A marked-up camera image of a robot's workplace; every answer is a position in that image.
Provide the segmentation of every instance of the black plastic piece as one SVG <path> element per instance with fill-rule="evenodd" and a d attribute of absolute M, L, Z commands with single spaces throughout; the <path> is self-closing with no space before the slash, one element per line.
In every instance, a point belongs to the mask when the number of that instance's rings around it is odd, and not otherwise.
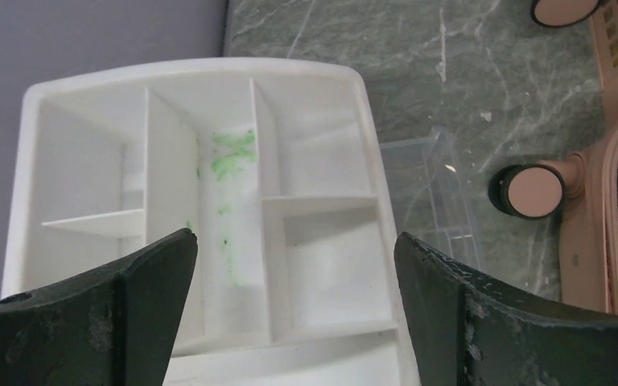
<path fill-rule="evenodd" d="M 0 385 L 160 385 L 196 266 L 175 232 L 127 257 L 0 301 Z"/>
<path fill-rule="evenodd" d="M 528 294 L 406 233 L 394 261 L 421 384 L 618 384 L 618 316 Z"/>
<path fill-rule="evenodd" d="M 562 198 L 558 206 L 554 208 L 554 210 L 550 213 L 540 217 L 529 217 L 523 215 L 517 209 L 515 209 L 515 207 L 513 207 L 513 205 L 510 203 L 510 199 L 508 196 L 508 189 L 510 187 L 511 181 L 513 181 L 513 178 L 521 171 L 534 167 L 546 169 L 549 172 L 553 173 L 553 175 L 558 178 L 558 181 L 560 182 L 560 187 L 562 189 Z M 557 170 L 548 165 L 542 165 L 541 163 L 530 163 L 527 165 L 511 165 L 499 170 L 496 174 L 493 175 L 492 179 L 489 181 L 488 196 L 489 201 L 492 203 L 492 205 L 506 215 L 520 217 L 523 220 L 541 220 L 553 215 L 555 212 L 562 209 L 562 206 L 565 204 L 565 181 L 562 179 L 562 176 Z"/>
<path fill-rule="evenodd" d="M 546 28 L 564 28 L 564 27 L 574 26 L 575 24 L 581 23 L 582 21 L 584 21 L 587 18 L 591 17 L 591 15 L 594 14 L 601 6 L 603 6 L 605 3 L 608 2 L 608 0 L 599 0 L 598 4 L 596 4 L 596 6 L 593 8 L 593 10 L 591 10 L 588 14 L 586 14 L 586 16 L 582 17 L 581 19 L 579 19 L 579 20 L 577 20 L 577 21 L 575 21 L 573 23 L 563 24 L 561 26 L 558 26 L 558 25 L 546 24 L 542 20 L 537 18 L 535 10 L 537 8 L 537 4 L 540 1 L 541 0 L 532 0 L 532 5 L 529 8 L 529 16 L 532 18 L 532 21 L 534 21 L 536 24 L 538 24 L 538 25 L 540 25 L 542 27 L 546 27 Z"/>

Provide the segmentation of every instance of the marble tile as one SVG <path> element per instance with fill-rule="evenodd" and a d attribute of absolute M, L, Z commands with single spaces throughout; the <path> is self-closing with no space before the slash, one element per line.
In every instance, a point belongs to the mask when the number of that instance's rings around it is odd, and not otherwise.
<path fill-rule="evenodd" d="M 505 216 L 493 172 L 561 158 L 604 119 L 588 25 L 538 27 L 511 0 L 233 0 L 233 56 L 318 60 L 365 79 L 381 142 L 455 135 L 488 272 L 559 297 L 557 219 Z"/>

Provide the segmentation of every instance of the clear plastic container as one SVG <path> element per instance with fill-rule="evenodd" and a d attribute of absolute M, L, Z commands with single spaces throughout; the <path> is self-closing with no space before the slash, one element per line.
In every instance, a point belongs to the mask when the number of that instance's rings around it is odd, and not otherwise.
<path fill-rule="evenodd" d="M 384 143 L 381 152 L 397 232 L 408 232 L 484 271 L 479 232 L 453 136 L 435 127 L 429 137 Z"/>

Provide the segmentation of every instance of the white plastic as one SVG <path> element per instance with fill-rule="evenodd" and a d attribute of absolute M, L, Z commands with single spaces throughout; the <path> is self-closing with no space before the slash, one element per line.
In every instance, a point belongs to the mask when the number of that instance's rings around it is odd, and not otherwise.
<path fill-rule="evenodd" d="M 356 72 L 185 60 L 30 88 L 3 296 L 186 226 L 200 251 L 166 384 L 418 384 Z"/>

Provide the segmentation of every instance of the floor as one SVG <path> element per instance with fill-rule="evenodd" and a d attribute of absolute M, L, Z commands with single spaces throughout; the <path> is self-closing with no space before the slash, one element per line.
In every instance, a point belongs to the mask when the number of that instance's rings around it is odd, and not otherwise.
<path fill-rule="evenodd" d="M 514 163 L 561 158 L 604 131 L 587 23 L 538 27 L 508 0 L 232 0 L 225 53 L 318 60 L 365 79 L 381 142 L 455 136 L 486 271 L 559 298 L 557 219 L 496 211 L 486 184 Z"/>

